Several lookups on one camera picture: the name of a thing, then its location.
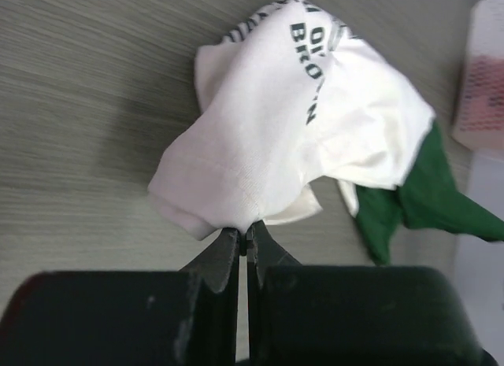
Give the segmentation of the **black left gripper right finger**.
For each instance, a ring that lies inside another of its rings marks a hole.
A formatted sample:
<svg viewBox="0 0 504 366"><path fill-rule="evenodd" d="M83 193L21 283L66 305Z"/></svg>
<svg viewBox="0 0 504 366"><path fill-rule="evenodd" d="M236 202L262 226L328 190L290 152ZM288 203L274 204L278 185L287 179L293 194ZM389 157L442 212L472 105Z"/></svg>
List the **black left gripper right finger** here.
<svg viewBox="0 0 504 366"><path fill-rule="evenodd" d="M300 266L301 263L288 253L269 233L263 221L250 226L246 233L247 272L261 289L268 268Z"/></svg>

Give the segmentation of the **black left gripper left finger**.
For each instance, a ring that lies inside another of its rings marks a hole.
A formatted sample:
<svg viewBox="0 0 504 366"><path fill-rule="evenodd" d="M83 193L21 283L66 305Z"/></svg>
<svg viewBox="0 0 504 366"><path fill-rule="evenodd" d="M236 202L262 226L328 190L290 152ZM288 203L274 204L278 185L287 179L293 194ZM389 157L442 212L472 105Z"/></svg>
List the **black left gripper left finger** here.
<svg viewBox="0 0 504 366"><path fill-rule="evenodd" d="M228 284L232 269L239 262L239 231L225 228L197 257L184 265L181 272L202 277L208 288L221 293Z"/></svg>

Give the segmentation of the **white and green t shirt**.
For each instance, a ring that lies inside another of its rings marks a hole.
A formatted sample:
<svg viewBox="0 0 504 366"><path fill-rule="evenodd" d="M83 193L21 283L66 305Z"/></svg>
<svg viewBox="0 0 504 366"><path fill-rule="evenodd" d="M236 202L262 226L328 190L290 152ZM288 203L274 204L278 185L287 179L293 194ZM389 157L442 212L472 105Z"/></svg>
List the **white and green t shirt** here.
<svg viewBox="0 0 504 366"><path fill-rule="evenodd" d="M461 193L434 109L337 17L306 0L260 8L195 58L200 117L148 186L196 239L320 212L310 184L334 179L376 264L399 226L503 239L503 222Z"/></svg>

